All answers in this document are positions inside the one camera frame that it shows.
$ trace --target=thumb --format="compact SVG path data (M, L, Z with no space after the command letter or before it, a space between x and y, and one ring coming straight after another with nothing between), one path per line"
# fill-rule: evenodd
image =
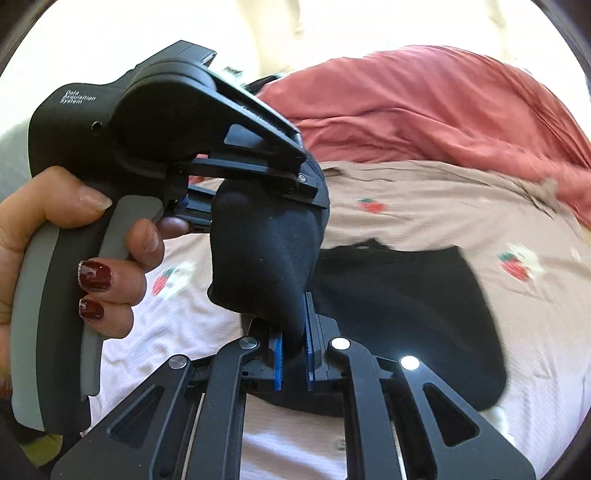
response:
M46 220L62 228L88 225L110 205L64 168L50 167L0 203L0 248L22 252Z

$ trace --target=gripper handle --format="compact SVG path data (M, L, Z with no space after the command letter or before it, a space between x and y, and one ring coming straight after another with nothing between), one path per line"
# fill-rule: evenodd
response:
M88 396L100 391L104 337L78 315L84 295L78 263L92 257L125 260L129 228L162 214L160 199L127 195L91 225L67 230L47 222L34 234L12 306L12 409L19 423L58 434L90 426Z

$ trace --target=hand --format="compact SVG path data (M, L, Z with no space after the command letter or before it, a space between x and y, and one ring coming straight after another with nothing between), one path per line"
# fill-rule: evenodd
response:
M111 200L60 167L48 168L0 203L0 371L5 375L10 372L12 298L31 236L45 221L61 228L88 225L110 205ZM82 262L78 281L88 294L80 301L80 317L103 335L125 337L134 321L131 307L146 292L144 273L162 263L163 238L187 231L180 219L163 219L158 228L141 219L126 236L135 261L93 258Z

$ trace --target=dark red nail polish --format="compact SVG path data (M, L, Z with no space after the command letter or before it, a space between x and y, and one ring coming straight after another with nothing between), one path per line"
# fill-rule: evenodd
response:
M107 291L111 287L111 269L95 260L85 260L78 264L78 283L88 292Z
M105 308L97 301L80 299L78 314L85 322L98 322L105 316Z

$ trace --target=pink sheet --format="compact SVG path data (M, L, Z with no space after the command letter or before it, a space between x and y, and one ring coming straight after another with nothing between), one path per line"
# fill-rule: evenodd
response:
M450 47L334 59L259 98L299 127L319 161L438 160L557 195L591 226L591 145L567 108L521 70Z

